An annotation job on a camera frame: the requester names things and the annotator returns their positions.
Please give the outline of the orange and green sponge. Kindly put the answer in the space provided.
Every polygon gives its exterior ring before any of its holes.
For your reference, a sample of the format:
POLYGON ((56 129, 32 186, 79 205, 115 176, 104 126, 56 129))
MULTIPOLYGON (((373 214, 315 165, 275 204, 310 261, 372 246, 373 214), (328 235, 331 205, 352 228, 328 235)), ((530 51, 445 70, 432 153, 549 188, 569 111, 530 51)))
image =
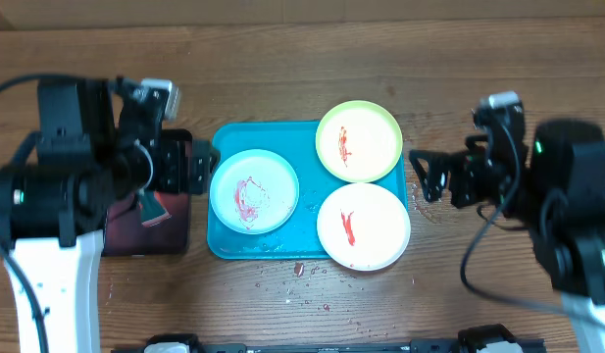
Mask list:
POLYGON ((140 210, 140 220, 144 227, 152 227, 168 220, 170 212, 164 206, 161 193, 158 191, 142 191, 136 195, 140 210))

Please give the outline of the light blue plate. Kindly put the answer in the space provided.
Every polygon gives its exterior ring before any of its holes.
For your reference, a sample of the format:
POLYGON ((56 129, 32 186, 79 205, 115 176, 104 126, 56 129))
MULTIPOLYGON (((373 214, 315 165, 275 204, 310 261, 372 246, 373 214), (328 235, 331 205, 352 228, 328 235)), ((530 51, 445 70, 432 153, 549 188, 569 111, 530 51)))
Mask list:
POLYGON ((210 205, 227 228, 263 234, 283 226, 299 199, 299 180, 279 154, 250 149, 225 159, 210 184, 210 205))

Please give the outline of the white plate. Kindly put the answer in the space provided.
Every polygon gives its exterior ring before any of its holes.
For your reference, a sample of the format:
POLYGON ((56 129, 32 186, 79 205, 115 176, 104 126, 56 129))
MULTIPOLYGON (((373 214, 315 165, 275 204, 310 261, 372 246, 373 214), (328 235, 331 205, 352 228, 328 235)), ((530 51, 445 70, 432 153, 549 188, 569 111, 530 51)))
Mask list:
POLYGON ((350 183, 322 204, 317 233, 327 254, 350 270, 373 272, 397 261, 406 250, 411 222, 392 192, 372 183, 350 183))

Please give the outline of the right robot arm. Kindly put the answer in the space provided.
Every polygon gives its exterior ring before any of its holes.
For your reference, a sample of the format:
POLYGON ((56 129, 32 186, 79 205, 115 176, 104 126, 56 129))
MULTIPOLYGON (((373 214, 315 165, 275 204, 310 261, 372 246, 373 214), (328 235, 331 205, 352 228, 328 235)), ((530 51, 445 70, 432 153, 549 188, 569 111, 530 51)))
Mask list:
POLYGON ((494 206, 463 256, 460 278, 490 301, 566 316, 583 352, 605 352, 605 137, 600 126, 556 119, 524 143, 521 103, 481 105, 473 112, 480 135, 456 153, 412 150, 409 161, 428 202, 443 191, 457 208, 494 206), (514 298, 470 283, 467 267, 499 216, 528 232, 537 263, 562 296, 559 306, 514 298))

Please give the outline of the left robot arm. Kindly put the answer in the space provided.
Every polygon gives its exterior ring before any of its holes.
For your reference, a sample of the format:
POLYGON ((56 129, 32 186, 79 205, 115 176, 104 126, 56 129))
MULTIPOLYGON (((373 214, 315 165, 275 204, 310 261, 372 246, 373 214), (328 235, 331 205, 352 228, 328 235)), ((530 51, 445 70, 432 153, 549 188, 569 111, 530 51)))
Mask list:
POLYGON ((220 154, 166 129, 170 81, 33 74, 40 127, 0 169, 0 257, 24 352, 101 348, 98 275, 105 257, 178 255, 190 203, 220 154))

